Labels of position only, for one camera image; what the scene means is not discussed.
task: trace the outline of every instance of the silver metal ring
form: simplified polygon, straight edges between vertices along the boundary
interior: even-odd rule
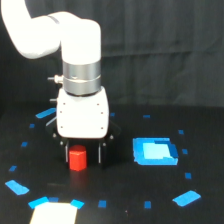
[[[73,95],[87,95],[98,92],[101,88],[101,76],[98,75],[96,79],[78,82],[78,80],[71,80],[63,77],[63,88],[66,92]]]
[[[100,74],[100,61],[86,65],[72,65],[63,61],[63,75],[67,79],[93,80]]]

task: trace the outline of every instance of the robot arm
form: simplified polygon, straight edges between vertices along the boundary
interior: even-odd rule
[[[54,53],[62,45],[63,61],[73,65],[101,58],[100,26],[68,12],[31,18],[25,0],[1,0],[2,18],[20,54],[29,59]]]
[[[60,47],[57,24],[47,16],[32,19],[24,0],[2,0],[1,11],[10,38],[24,57],[40,58]]]

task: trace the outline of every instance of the black surface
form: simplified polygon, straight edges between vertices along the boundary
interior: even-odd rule
[[[223,0],[26,0],[31,17],[68,11],[99,23],[102,85],[119,104],[224,106]],[[0,100],[47,102],[61,52],[23,58],[0,16]]]
[[[89,140],[82,141],[87,147],[88,168],[75,172],[67,169],[63,149],[45,132],[45,123],[53,115],[35,118],[48,108],[47,104],[14,105],[2,117],[1,223],[29,223],[33,211],[28,202],[43,196],[59,197],[59,202],[85,202],[77,224],[223,223],[224,110],[112,105],[112,120],[120,125],[122,134],[110,148],[108,168],[98,167],[98,144]],[[151,118],[143,119],[144,114]],[[34,129],[29,129],[30,123],[35,124]],[[170,137],[178,149],[178,166],[133,162],[132,139],[137,137]],[[21,148],[23,141],[28,141],[26,148]],[[187,156],[182,148],[188,149]],[[15,172],[8,171],[12,165],[17,165]],[[185,172],[192,174],[192,180],[185,179]],[[16,196],[5,186],[12,179],[30,192]],[[189,190],[202,198],[183,208],[172,202]],[[99,200],[107,201],[106,209],[98,208]],[[151,210],[144,209],[144,201],[151,201]]]

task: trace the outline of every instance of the blue tape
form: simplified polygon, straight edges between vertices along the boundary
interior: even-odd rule
[[[49,202],[58,202],[58,198],[55,198],[55,197],[51,197],[51,198],[48,198]]]
[[[27,147],[27,145],[28,145],[28,142],[23,142],[21,147]]]
[[[188,191],[185,194],[182,194],[179,197],[174,198],[173,201],[176,202],[179,206],[183,207],[199,198],[201,198],[201,195],[197,194],[194,191]]]
[[[99,208],[106,208],[107,207],[107,202],[106,201],[99,201],[98,207]]]
[[[183,135],[184,134],[184,131],[183,130],[179,130],[178,132],[179,132],[180,135]]]
[[[187,155],[188,154],[187,149],[182,149],[182,152],[183,152],[184,155]]]
[[[150,115],[143,115],[143,118],[150,118]]]
[[[9,169],[10,172],[15,171],[15,169],[17,168],[17,166],[11,166],[11,168]]]
[[[72,200],[71,205],[77,207],[78,209],[82,208],[82,206],[84,205],[84,202],[81,201],[77,201],[77,200]]]
[[[43,112],[37,114],[36,117],[41,119],[41,118],[47,117],[48,115],[51,115],[55,112],[56,112],[56,108],[51,108],[49,110],[46,110],[46,111],[43,111]]]
[[[35,127],[35,124],[30,124],[30,128],[34,128]]]
[[[170,150],[170,155],[173,157],[173,158],[178,158],[178,153],[177,153],[177,148],[175,145],[173,144],[168,144],[168,147],[169,147],[169,150]]]
[[[5,185],[7,187],[9,187],[17,195],[26,194],[27,192],[29,192],[29,189],[28,188],[26,188],[26,187],[18,184],[14,180],[10,180],[10,181],[6,182]]]
[[[139,165],[177,165],[177,158],[145,159],[143,144],[156,141],[170,141],[169,138],[136,138],[133,139],[134,161]]]
[[[151,202],[150,201],[145,201],[144,208],[150,209],[151,208]]]
[[[43,198],[39,198],[35,201],[31,201],[28,203],[28,205],[30,206],[30,208],[34,209],[35,207],[37,207],[38,205],[44,204],[46,202],[49,202],[47,197],[43,197]]]
[[[185,178],[186,179],[191,179],[191,173],[185,173]]]

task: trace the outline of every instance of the blue tape marker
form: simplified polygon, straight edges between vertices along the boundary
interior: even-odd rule
[[[11,166],[11,168],[9,169],[10,172],[15,171],[15,169],[17,168],[17,166]]]
[[[199,198],[201,198],[200,194],[197,194],[194,191],[188,191],[185,194],[182,194],[179,197],[174,198],[173,201],[176,202],[179,206],[183,207]]]
[[[191,179],[191,173],[185,173],[185,178],[186,179]]]
[[[41,113],[37,114],[36,117],[41,119],[41,118],[47,117],[48,115],[51,115],[55,112],[56,112],[56,108],[51,108],[49,110],[46,110],[44,112],[41,112]]]
[[[27,145],[28,145],[28,142],[23,142],[21,147],[27,147]]]
[[[77,200],[72,200],[71,205],[77,207],[78,209],[82,208],[85,203]]]
[[[182,149],[182,152],[183,152],[184,155],[187,155],[188,154],[187,149]]]
[[[31,201],[28,203],[28,205],[30,206],[30,208],[34,209],[35,207],[37,207],[38,205],[44,204],[46,202],[49,202],[47,197],[43,197],[43,198],[39,198],[35,201]]]
[[[106,208],[107,207],[107,202],[106,201],[99,201],[98,207],[99,208]]]
[[[52,197],[48,198],[49,202],[58,202],[58,198]]]
[[[146,209],[150,209],[150,208],[151,208],[151,202],[150,202],[150,201],[145,201],[145,205],[144,205],[144,207],[145,207]]]
[[[14,193],[16,193],[17,195],[22,195],[22,194],[26,194],[29,189],[18,184],[16,181],[14,180],[10,180],[8,182],[5,183],[5,185],[7,187],[9,187]]]
[[[170,150],[170,155],[173,157],[173,158],[178,158],[178,152],[177,152],[177,148],[175,145],[173,144],[168,144],[168,147],[169,147],[169,150]]]
[[[150,118],[150,115],[143,115],[143,118]]]
[[[180,135],[183,135],[184,134],[184,131],[183,130],[179,130],[178,132],[179,132]]]
[[[30,128],[34,128],[35,127],[35,124],[30,124]]]

